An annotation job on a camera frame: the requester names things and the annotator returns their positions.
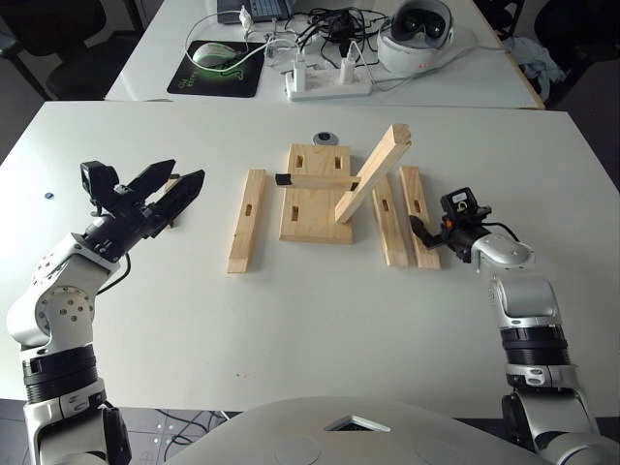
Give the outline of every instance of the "white table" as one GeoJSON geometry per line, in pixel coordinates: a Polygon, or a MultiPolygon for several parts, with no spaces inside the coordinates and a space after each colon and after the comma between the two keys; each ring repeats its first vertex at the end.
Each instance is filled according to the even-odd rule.
{"type": "MultiPolygon", "coordinates": [[[[391,15],[400,3],[399,0],[376,1],[374,8],[391,15]]],[[[474,32],[480,46],[500,47],[496,35],[472,0],[447,0],[446,3],[452,10],[455,22],[474,32]]],[[[192,25],[201,17],[215,11],[215,0],[166,0],[106,96],[107,100],[221,100],[220,97],[170,94],[166,90],[181,62],[185,38],[192,25]]],[[[257,28],[266,31],[270,30],[271,25],[259,23],[257,28]]],[[[303,28],[304,26],[300,25],[296,29],[301,31],[303,28]]],[[[192,40],[240,41],[241,37],[240,26],[220,25],[214,17],[197,29],[192,40]]],[[[369,60],[375,61],[375,54],[368,56],[369,60]]],[[[310,53],[307,60],[308,63],[323,62],[318,52],[310,53]]],[[[283,91],[284,78],[280,75],[283,70],[290,68],[288,63],[276,68],[264,66],[257,96],[252,101],[290,104],[283,91]]],[[[372,69],[376,78],[392,76],[381,65],[372,69]]],[[[389,88],[390,85],[384,84],[384,87],[389,88]]],[[[324,105],[325,102],[290,105],[324,105]]],[[[376,91],[368,97],[338,99],[332,102],[337,105],[543,108],[540,98],[510,57],[484,49],[474,50],[450,63],[440,72],[419,77],[392,91],[376,91]]]]}
{"type": "MultiPolygon", "coordinates": [[[[470,186],[534,247],[594,413],[617,415],[620,201],[561,112],[45,104],[0,168],[0,321],[41,256],[91,221],[80,162],[112,164],[128,182],[173,157],[180,172],[203,168],[207,178],[178,227],[138,244],[130,277],[97,299],[95,350],[110,401],[246,410],[367,394],[501,416],[505,355],[479,276],[447,249],[441,271],[387,267],[370,200],[354,216],[352,246],[281,242],[284,193],[270,182],[252,270],[225,272],[249,169],[282,172],[291,142],[330,130],[352,148],[356,171],[392,122],[412,129],[401,164],[420,166],[434,221],[443,194],[470,186]]],[[[0,367],[0,397],[23,398],[17,345],[4,331],[0,367]]]]}

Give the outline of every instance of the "computer mouse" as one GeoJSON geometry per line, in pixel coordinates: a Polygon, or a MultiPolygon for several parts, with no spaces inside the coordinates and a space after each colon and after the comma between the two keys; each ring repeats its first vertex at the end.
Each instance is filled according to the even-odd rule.
{"type": "Polygon", "coordinates": [[[234,48],[216,42],[209,42],[199,46],[194,55],[192,55],[192,59],[201,66],[212,68],[230,62],[238,54],[239,52],[234,48]]]}

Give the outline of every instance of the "power strip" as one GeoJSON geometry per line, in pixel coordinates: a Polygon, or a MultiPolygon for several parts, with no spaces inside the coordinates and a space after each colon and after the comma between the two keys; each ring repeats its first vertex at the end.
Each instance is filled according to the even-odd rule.
{"type": "Polygon", "coordinates": [[[355,68],[353,82],[341,84],[338,80],[340,70],[306,70],[305,90],[295,91],[293,74],[286,74],[287,96],[289,100],[332,99],[335,97],[355,97],[368,95],[372,81],[365,68],[355,68]]]}

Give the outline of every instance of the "wooden block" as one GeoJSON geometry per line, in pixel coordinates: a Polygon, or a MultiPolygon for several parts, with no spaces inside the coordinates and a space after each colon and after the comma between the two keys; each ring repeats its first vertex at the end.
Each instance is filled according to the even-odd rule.
{"type": "Polygon", "coordinates": [[[288,189],[347,189],[353,191],[360,180],[361,178],[357,176],[316,176],[287,172],[275,175],[275,183],[288,189]]]}
{"type": "MultiPolygon", "coordinates": [[[[418,167],[400,167],[400,181],[403,185],[407,213],[418,216],[424,225],[429,227],[428,209],[424,200],[424,189],[419,177],[418,167]]],[[[436,250],[428,250],[422,241],[409,229],[414,241],[414,249],[418,257],[418,268],[441,269],[439,254],[436,250]]]]}
{"type": "MultiPolygon", "coordinates": [[[[350,176],[351,154],[342,145],[293,144],[289,151],[290,174],[350,176]]],[[[285,189],[280,240],[351,244],[351,223],[333,221],[334,208],[346,191],[285,189]]]]}
{"type": "Polygon", "coordinates": [[[409,126],[392,124],[357,174],[361,177],[359,185],[353,192],[345,193],[336,205],[336,223],[346,223],[351,219],[365,197],[370,194],[410,146],[409,126]]]}
{"type": "MultiPolygon", "coordinates": [[[[168,178],[168,181],[166,181],[166,184],[164,184],[164,195],[166,194],[167,191],[169,191],[172,188],[174,184],[176,184],[176,181],[178,181],[180,177],[181,177],[180,174],[170,175],[170,177],[168,178]]],[[[166,228],[167,229],[174,228],[174,220],[170,221],[168,225],[166,226],[166,228]]]]}
{"type": "Polygon", "coordinates": [[[407,249],[405,248],[403,234],[400,232],[394,198],[387,176],[382,177],[372,190],[372,201],[375,205],[375,214],[379,223],[381,244],[387,265],[409,266],[407,249]]]}
{"type": "Polygon", "coordinates": [[[245,181],[243,202],[234,230],[228,273],[245,273],[256,241],[258,221],[263,207],[266,175],[264,170],[250,170],[245,181]]]}

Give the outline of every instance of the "mouse pad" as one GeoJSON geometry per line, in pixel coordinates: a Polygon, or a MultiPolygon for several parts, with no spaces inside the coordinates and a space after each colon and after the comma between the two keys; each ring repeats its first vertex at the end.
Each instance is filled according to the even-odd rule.
{"type": "MultiPolygon", "coordinates": [[[[192,42],[188,48],[190,55],[193,55],[198,47],[208,42],[209,41],[192,42]]],[[[248,47],[249,51],[253,51],[263,45],[248,43],[246,47],[245,42],[220,42],[219,44],[224,44],[225,46],[243,52],[248,50],[248,47]]],[[[244,56],[245,54],[225,65],[218,65],[213,68],[225,70],[234,63],[242,60],[244,56]]],[[[176,74],[168,86],[168,91],[171,94],[241,98],[254,97],[259,87],[263,62],[264,54],[259,51],[230,71],[216,73],[214,71],[200,69],[192,63],[187,56],[183,56],[183,61],[178,67],[178,70],[176,70],[176,74]]]]}

